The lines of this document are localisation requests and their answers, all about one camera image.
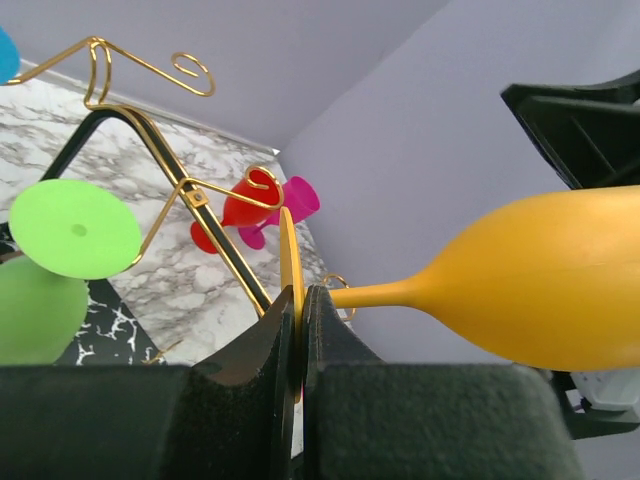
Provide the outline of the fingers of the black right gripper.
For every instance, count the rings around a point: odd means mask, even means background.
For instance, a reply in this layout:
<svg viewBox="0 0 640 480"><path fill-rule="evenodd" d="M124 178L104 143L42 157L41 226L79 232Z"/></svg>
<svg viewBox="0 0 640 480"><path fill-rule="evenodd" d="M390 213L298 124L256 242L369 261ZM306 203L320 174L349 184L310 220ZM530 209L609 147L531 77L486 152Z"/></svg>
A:
<svg viewBox="0 0 640 480"><path fill-rule="evenodd" d="M501 98L571 189L639 183L639 72L595 85L512 84Z"/></svg>

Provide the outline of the black left gripper left fingers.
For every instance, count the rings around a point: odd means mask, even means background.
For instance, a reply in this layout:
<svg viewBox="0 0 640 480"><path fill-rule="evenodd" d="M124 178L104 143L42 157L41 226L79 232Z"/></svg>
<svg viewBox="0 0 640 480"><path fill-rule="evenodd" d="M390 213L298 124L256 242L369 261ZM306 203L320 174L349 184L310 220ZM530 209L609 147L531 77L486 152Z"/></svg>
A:
<svg viewBox="0 0 640 480"><path fill-rule="evenodd" d="M5 479L285 479L294 295L194 366L6 367Z"/></svg>

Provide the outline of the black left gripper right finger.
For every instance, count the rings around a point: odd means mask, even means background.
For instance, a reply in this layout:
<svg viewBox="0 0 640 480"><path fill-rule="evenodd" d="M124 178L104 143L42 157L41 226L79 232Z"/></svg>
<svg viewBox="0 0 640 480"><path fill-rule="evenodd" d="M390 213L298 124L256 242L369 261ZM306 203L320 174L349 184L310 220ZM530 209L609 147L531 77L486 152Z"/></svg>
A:
<svg viewBox="0 0 640 480"><path fill-rule="evenodd" d="M552 389L499 364L383 362L328 290L304 304L308 479L580 479Z"/></svg>

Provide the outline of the orange wine glass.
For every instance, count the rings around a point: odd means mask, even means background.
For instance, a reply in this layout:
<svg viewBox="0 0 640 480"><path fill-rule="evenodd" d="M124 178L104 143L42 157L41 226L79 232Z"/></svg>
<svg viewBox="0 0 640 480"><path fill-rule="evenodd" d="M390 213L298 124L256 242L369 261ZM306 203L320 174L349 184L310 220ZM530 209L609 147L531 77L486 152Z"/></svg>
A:
<svg viewBox="0 0 640 480"><path fill-rule="evenodd" d="M339 309L425 312L509 361L556 371L639 363L639 190L546 193L469 225L419 273L334 289Z"/></svg>

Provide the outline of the red wine glass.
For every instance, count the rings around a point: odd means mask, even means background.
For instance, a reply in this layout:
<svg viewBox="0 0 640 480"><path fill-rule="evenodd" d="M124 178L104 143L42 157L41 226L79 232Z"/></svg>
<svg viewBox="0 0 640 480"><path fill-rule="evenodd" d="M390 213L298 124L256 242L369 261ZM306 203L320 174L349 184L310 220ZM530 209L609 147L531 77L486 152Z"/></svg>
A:
<svg viewBox="0 0 640 480"><path fill-rule="evenodd" d="M256 206L235 197L227 197L221 226L250 227L266 220L284 201L283 188L276 176L261 166L251 166L232 192L255 200L266 207Z"/></svg>

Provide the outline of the magenta wine glass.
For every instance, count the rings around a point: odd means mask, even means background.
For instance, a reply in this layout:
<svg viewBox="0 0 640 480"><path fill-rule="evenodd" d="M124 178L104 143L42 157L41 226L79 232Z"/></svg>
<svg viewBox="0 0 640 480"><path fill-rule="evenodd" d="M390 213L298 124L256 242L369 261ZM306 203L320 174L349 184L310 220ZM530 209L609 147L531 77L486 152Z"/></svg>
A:
<svg viewBox="0 0 640 480"><path fill-rule="evenodd" d="M283 206L289 210L294 224L304 221L321 207L314 187L303 177L291 177L283 185L283 193ZM280 214L276 211L260 225L239 228L239 236L247 246L254 250L260 250L266 244L262 231L268 226L278 225L279 219Z"/></svg>

